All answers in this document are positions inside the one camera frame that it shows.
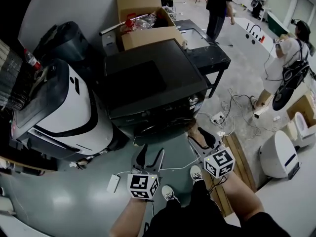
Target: man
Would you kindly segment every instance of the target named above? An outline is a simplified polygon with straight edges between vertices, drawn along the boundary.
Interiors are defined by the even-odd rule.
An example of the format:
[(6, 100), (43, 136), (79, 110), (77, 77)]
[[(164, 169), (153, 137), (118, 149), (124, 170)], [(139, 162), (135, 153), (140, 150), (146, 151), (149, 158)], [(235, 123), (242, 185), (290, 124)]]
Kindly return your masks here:
[(206, 34), (214, 41), (222, 30), (226, 14), (231, 18), (231, 24), (235, 24), (233, 8), (231, 5), (233, 0), (208, 0), (206, 9), (209, 10), (209, 22)]
[(275, 59), (268, 68), (265, 68), (261, 75), (264, 90), (261, 92), (258, 100), (251, 96), (251, 103), (254, 109), (263, 107), (269, 97), (277, 92), (282, 84), (283, 68), (289, 67), (295, 61), (306, 57), (309, 52), (310, 34), (311, 30), (307, 23), (299, 21), (296, 24), (295, 35), (297, 40), (301, 42), (303, 57), (301, 57), (300, 45), (295, 38), (289, 38), (287, 35), (281, 36), (281, 39), (284, 39), (284, 41), (276, 45), (276, 56), (278, 59)]
[[(190, 176), (194, 184), (190, 204), (182, 208), (173, 189), (163, 186), (161, 192), (167, 206), (153, 217), (143, 237), (289, 236), (264, 212), (259, 198), (233, 172), (226, 175), (227, 180), (222, 187), (241, 228), (226, 223), (206, 189), (198, 166), (191, 167)], [(110, 237), (137, 237), (146, 204), (141, 199), (132, 198), (112, 226)]]
[(265, 5), (266, 1), (267, 0), (258, 0), (257, 6), (252, 9), (252, 16), (253, 17), (260, 19), (259, 18), (260, 11), (262, 9), (262, 6)]

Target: floor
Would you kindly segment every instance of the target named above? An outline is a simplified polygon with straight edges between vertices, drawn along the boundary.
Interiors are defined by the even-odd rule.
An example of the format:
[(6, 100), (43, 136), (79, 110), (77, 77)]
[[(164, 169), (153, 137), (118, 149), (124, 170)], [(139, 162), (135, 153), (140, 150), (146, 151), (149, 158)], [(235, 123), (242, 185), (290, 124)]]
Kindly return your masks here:
[[(208, 11), (206, 2), (194, 0), (175, 0), (177, 20), (191, 19), (202, 29), (206, 29), (208, 23)], [(237, 11), (236, 17), (246, 17), (256, 21), (264, 31), (271, 34), (265, 23), (253, 19), (242, 7), (233, 5)], [(219, 132), (220, 129), (211, 124), (208, 115), (224, 111), (221, 104), (229, 103), (231, 97), (228, 89), (233, 94), (247, 94), (258, 96), (263, 89), (259, 78), (261, 71), (251, 67), (245, 57), (233, 47), (225, 45), (225, 35), (230, 30), (229, 19), (226, 19), (223, 30), (218, 38), (222, 43), (221, 48), (231, 58), (229, 69), (224, 73), (222, 80), (211, 99), (207, 99), (198, 115), (198, 123), (208, 131)], [(259, 119), (253, 120), (248, 99), (238, 99), (245, 120), (252, 126), (265, 127), (272, 130), (272, 126), (281, 127), (287, 120), (286, 113), (274, 112), (269, 108)], [(260, 131), (249, 126), (241, 115), (240, 108), (233, 103), (225, 133), (235, 130), (243, 150), (246, 154), (255, 183), (259, 187), (265, 180), (259, 160), (259, 147), (273, 134), (272, 131), (263, 128)], [(273, 117), (280, 115), (281, 121), (272, 124)], [(185, 135), (164, 142), (163, 144), (149, 147), (149, 160), (152, 162), (155, 153), (161, 147), (165, 149), (164, 168), (182, 167), (192, 162), (195, 155), (189, 147)], [(122, 174), (116, 193), (106, 192), (108, 181), (112, 174), (130, 170), (130, 161), (136, 148), (129, 143), (123, 150), (104, 154), (91, 162), (86, 170), (69, 168), (68, 163), (60, 164), (60, 171), (46, 173), (44, 176), (35, 177), (24, 174), (13, 174), (11, 177), (1, 176), (0, 183), (10, 196), (17, 217), (22, 222), (33, 228), (56, 237), (83, 237), (83, 236), (107, 236), (111, 225), (123, 211), (130, 198), (126, 189), (126, 174)], [(161, 185), (171, 185), (183, 205), (188, 204), (192, 189), (192, 180), (189, 177), (189, 168), (182, 170), (166, 170), (161, 172)], [(155, 212), (165, 206), (162, 196), (155, 196)], [(145, 221), (151, 220), (151, 206), (147, 206)]]
[[(208, 25), (209, 12), (205, 9), (205, 0), (174, 0), (175, 10), (177, 12), (177, 20), (191, 19), (201, 29), (206, 31)], [(250, 12), (247, 12), (244, 7), (232, 3), (233, 8), (237, 11), (235, 17), (244, 17), (254, 23), (258, 24), (264, 32), (270, 37), (277, 38), (276, 35), (270, 31), (268, 24), (260, 22), (253, 18)], [(263, 72), (262, 68), (256, 68), (246, 60), (241, 52), (237, 48), (229, 47), (229, 39), (227, 37), (230, 29), (234, 27), (231, 25), (230, 18), (226, 18), (223, 29), (217, 39), (222, 50), (230, 57), (231, 64), (224, 75), (211, 99), (204, 102), (200, 114), (197, 117), (198, 123), (201, 127), (209, 131), (219, 131), (219, 128), (214, 126), (207, 115), (215, 115), (220, 111), (224, 111), (225, 104), (230, 102), (231, 96), (229, 89), (232, 90), (233, 95), (246, 94), (248, 96), (254, 95), (258, 97), (263, 90), (263, 84), (260, 79), (260, 75)], [(211, 82), (215, 81), (216, 75), (208, 76)], [(258, 150), (259, 147), (273, 135), (274, 130), (278, 130), (288, 123), (288, 116), (285, 110), (274, 111), (271, 107), (272, 102), (269, 104), (269, 108), (260, 115), (259, 119), (253, 118), (252, 109), (247, 97), (237, 98), (238, 102), (242, 105), (243, 114), (252, 126), (248, 125), (241, 115), (241, 109), (233, 102), (230, 111), (230, 116), (225, 126), (225, 134), (229, 134), (233, 129), (235, 130), (238, 139), (243, 147), (249, 162), (251, 171), (254, 176), (257, 187), (261, 186), (266, 181), (266, 175), (263, 173), (259, 162)], [(280, 116), (281, 119), (273, 122), (273, 118)]]

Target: white sneaker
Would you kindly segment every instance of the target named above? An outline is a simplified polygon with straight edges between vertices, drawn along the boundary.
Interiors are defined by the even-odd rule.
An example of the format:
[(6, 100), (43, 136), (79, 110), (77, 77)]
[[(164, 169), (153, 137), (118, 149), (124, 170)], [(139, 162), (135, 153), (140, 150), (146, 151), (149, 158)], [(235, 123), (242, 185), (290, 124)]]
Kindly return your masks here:
[(199, 168), (199, 166), (197, 166), (197, 165), (194, 165), (194, 166), (191, 167), (190, 175), (191, 175), (191, 177), (193, 179), (193, 183), (203, 180), (203, 178), (202, 178), (202, 171)]
[(161, 193), (167, 201), (171, 199), (178, 200), (178, 198), (174, 195), (173, 189), (168, 185), (163, 186), (163, 188), (161, 189)]

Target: black pants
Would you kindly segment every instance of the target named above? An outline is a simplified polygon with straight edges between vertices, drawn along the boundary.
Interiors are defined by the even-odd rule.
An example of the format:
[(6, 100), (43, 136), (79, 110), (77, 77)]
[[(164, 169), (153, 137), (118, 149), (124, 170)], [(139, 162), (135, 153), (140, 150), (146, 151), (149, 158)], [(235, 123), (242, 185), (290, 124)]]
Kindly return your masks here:
[(211, 200), (204, 181), (197, 181), (191, 193), (191, 202), (182, 208), (176, 199), (169, 200), (166, 208), (155, 215), (145, 237), (155, 236), (208, 236), (209, 226), (222, 226), (226, 222)]
[(259, 18), (261, 9), (262, 4), (259, 2), (258, 5), (252, 9), (252, 16), (254, 16), (255, 18)]
[(207, 26), (206, 34), (214, 41), (216, 41), (219, 36), (223, 24), (225, 21), (225, 17), (219, 17), (214, 15), (211, 11), (209, 12), (209, 21)]

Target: metal pipe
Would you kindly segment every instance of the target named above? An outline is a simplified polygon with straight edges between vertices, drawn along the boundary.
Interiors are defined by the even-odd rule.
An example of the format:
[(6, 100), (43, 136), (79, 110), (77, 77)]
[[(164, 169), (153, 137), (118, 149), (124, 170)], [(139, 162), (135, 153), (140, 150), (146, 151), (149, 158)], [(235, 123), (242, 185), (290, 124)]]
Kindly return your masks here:
[[(130, 20), (136, 20), (136, 19), (139, 19), (139, 18), (144, 18), (144, 17), (147, 17), (147, 16), (148, 16), (148, 14), (145, 14), (145, 15), (140, 15), (140, 16), (138, 16), (138, 17), (131, 18)], [(103, 30), (103, 31), (99, 32), (99, 35), (100, 35), (100, 36), (102, 36), (102, 35), (104, 35), (104, 34), (106, 34), (106, 33), (110, 32), (110, 31), (112, 31), (112, 30), (116, 29), (117, 27), (120, 27), (120, 26), (124, 25), (124, 24), (125, 24), (125, 22), (126, 22), (126, 21), (124, 21), (124, 22), (122, 22), (122, 23), (119, 23), (119, 24), (117, 24), (117, 25), (111, 26), (110, 28), (105, 29), (105, 30)]]

